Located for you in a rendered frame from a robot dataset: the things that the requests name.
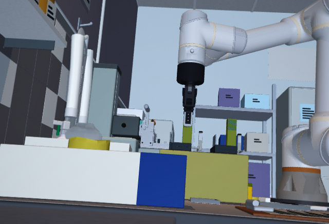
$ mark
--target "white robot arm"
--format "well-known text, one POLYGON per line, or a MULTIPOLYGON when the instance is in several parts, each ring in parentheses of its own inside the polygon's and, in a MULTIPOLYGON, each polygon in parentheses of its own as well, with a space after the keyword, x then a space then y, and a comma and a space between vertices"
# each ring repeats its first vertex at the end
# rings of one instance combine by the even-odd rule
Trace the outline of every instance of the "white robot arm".
MULTIPOLYGON (((183 13, 177 82, 185 85, 183 106, 187 118, 184 125, 191 123, 189 117, 195 106, 195 86, 203 84, 205 66, 282 44, 293 45, 312 40, 317 41, 315 114, 309 121, 309 127, 290 127, 285 130, 283 167, 288 168, 285 172, 307 174, 312 171, 313 175, 319 172, 320 166, 329 165, 329 0, 317 0, 279 23, 247 31, 208 22, 207 15, 198 10, 183 13)), ((296 190, 294 182, 300 183, 302 178, 307 177, 312 178, 309 175, 283 175, 278 193, 285 193, 278 197, 327 202, 320 183, 317 183, 318 193, 305 194, 303 188, 296 190)), ((321 177, 313 177, 312 180, 320 182, 321 177)))

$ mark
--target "light blue box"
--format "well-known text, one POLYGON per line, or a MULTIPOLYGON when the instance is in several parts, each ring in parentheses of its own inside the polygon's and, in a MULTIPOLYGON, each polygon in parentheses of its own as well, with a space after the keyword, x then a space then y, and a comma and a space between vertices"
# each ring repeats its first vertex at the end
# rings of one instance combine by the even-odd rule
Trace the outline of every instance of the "light blue box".
POLYGON ((315 104, 300 104, 299 114, 300 121, 308 122, 315 113, 315 104))
POLYGON ((269 109, 269 95, 245 94, 241 107, 269 109))

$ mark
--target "green tower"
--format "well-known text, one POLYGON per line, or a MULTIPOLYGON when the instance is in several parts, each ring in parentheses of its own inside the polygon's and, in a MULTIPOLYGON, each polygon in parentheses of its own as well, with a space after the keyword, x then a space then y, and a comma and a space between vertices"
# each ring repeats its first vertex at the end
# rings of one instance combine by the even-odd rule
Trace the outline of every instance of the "green tower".
POLYGON ((226 145, 236 146, 236 119, 226 120, 226 145))

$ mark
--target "green valve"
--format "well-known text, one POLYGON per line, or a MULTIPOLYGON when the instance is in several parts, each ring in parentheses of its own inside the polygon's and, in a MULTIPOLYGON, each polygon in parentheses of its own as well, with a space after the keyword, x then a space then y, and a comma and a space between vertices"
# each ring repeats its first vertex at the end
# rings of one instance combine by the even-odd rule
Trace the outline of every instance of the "green valve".
POLYGON ((61 126, 58 125, 57 126, 57 131, 56 131, 56 136, 59 136, 60 135, 60 130, 61 130, 61 126))

